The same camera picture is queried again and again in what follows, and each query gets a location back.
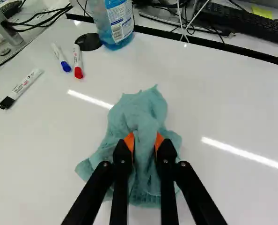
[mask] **bottle label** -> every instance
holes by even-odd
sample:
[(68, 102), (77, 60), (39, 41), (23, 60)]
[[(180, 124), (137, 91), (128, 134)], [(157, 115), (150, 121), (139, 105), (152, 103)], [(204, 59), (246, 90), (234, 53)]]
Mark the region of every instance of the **bottle label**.
[(105, 0), (115, 43), (123, 40), (134, 29), (132, 0)]

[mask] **desk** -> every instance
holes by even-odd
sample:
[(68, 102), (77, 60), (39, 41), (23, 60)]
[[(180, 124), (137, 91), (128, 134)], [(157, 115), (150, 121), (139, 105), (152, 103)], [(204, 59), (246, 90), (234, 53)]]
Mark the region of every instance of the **desk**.
[[(115, 104), (155, 84), (168, 103), (167, 128), (183, 137), (181, 158), (228, 224), (278, 224), (278, 66), (135, 33), (118, 51), (83, 52), (84, 79), (65, 74), (50, 43), (68, 57), (79, 35), (95, 31), (60, 19), (0, 69), (0, 101), (33, 68), (45, 71), (0, 109), (0, 225), (58, 225), (84, 187), (74, 168), (97, 149), (108, 109), (69, 90)], [(181, 194), (177, 202), (180, 224), (194, 224)], [(95, 224), (109, 218), (105, 202)], [(160, 212), (130, 206), (129, 224), (160, 224)]]

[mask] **whiteboard marker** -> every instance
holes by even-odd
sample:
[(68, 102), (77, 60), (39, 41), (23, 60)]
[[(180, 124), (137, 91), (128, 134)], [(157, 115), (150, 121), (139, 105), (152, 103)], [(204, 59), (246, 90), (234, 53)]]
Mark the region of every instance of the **whiteboard marker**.
[(11, 94), (0, 102), (0, 108), (10, 108), (13, 103), (19, 98), (19, 96), (22, 95), (25, 90), (28, 89), (28, 87), (31, 86), (36, 78), (38, 78), (42, 73), (43, 71), (40, 69), (33, 69), (32, 72), (22, 80), (22, 82), (20, 82), (18, 85), (16, 85), (15, 88), (13, 88)]
[(65, 60), (65, 57), (64, 57), (62, 51), (56, 46), (56, 44), (55, 44), (55, 43), (52, 43), (51, 47), (52, 47), (52, 49), (53, 49), (53, 51), (54, 51), (54, 53), (55, 53), (55, 56), (56, 56), (57, 59), (59, 60), (61, 66), (62, 66), (62, 68), (63, 68), (63, 70), (64, 70), (65, 72), (67, 72), (67, 73), (70, 72), (70, 71), (72, 71), (72, 68), (70, 67), (70, 65), (68, 64), (68, 62)]
[(73, 56), (74, 56), (74, 76), (78, 79), (81, 79), (83, 78), (81, 50), (80, 50), (80, 46), (77, 44), (74, 44)]

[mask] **blue marker cap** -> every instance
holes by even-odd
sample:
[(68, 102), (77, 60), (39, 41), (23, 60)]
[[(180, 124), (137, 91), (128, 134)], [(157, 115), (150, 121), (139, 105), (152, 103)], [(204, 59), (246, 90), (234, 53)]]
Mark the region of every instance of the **blue marker cap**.
[(61, 66), (62, 66), (63, 70), (67, 73), (72, 71), (72, 68), (70, 67), (70, 65), (65, 61), (61, 62)]

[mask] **blue marker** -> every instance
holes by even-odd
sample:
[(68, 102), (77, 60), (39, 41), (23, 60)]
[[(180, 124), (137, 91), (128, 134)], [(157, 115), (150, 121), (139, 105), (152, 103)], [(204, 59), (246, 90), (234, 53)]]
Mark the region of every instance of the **blue marker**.
[(51, 47), (53, 48), (55, 56), (59, 60), (63, 70), (67, 73), (71, 72), (72, 68), (70, 67), (68, 62), (65, 60), (65, 57), (64, 57), (63, 53), (61, 52), (61, 50), (55, 45), (55, 43), (52, 43)]

